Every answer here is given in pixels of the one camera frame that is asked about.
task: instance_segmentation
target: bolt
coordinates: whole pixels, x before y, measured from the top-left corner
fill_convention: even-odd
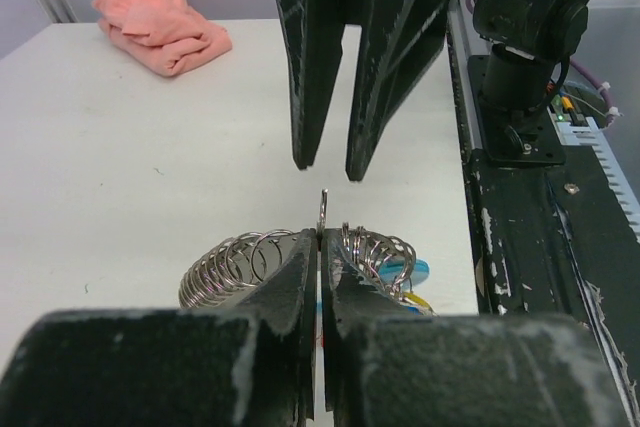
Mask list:
[[[580,187],[578,187],[576,184],[564,184],[564,190],[569,192],[569,194],[571,195],[576,195],[578,192],[580,192]]]

